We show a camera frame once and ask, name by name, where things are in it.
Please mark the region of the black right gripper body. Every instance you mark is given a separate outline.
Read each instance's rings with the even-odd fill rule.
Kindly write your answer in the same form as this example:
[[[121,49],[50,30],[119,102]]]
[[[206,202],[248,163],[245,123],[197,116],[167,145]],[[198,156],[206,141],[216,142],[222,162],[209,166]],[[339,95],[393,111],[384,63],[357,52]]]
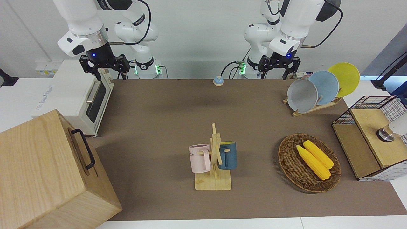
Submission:
[[[85,54],[94,66],[110,69],[117,68],[116,56],[113,54],[109,43],[106,43],[99,48],[90,49],[86,51]]]

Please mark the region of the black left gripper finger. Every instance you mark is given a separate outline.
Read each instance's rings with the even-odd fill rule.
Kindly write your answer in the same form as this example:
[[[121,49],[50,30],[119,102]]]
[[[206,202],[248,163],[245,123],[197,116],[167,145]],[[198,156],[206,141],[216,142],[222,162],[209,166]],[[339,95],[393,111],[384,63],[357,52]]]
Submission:
[[[268,71],[270,71],[273,68],[271,58],[267,57],[266,55],[263,55],[260,58],[259,64],[258,64],[258,71],[260,72],[260,78],[264,79],[266,77],[266,74]]]
[[[286,80],[291,73],[296,73],[301,60],[300,57],[293,57],[290,63],[284,63],[285,72],[283,73],[283,80]]]

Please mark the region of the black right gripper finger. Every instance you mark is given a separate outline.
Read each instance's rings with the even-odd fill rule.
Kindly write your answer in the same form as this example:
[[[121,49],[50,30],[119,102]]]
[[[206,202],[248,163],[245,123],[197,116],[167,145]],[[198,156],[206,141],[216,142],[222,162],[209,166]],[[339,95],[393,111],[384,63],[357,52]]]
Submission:
[[[123,80],[126,80],[130,68],[129,61],[124,54],[116,57],[116,71],[118,71],[118,77],[121,76]]]
[[[99,67],[97,65],[93,65],[90,66],[89,62],[90,62],[90,58],[87,55],[81,55],[80,59],[79,59],[80,65],[83,68],[83,71],[85,73],[90,73],[92,74],[94,77],[96,77],[96,79],[98,81],[101,80],[101,75],[99,73]]]

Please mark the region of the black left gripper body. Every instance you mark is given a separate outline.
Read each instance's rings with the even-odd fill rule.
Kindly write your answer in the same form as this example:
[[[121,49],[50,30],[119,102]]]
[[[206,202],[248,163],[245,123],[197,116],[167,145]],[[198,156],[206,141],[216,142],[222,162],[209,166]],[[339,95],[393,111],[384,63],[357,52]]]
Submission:
[[[289,64],[294,64],[296,66],[300,65],[300,58],[295,57],[297,50],[291,51],[290,53],[284,55],[273,52],[270,58],[271,65],[275,66],[288,66]]]

